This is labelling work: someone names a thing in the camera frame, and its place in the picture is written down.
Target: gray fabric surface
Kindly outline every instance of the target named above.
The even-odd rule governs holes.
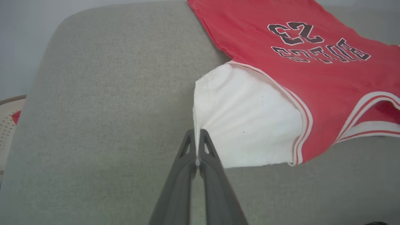
[[[366,37],[396,44],[400,36],[384,19],[395,14],[328,10]],[[1,224],[146,224],[193,127],[194,82],[228,60],[185,2],[67,18],[48,44],[14,135]],[[396,221],[399,146],[394,138],[362,138],[304,165],[226,172],[249,224]],[[197,177],[194,225],[205,224],[202,185]]]

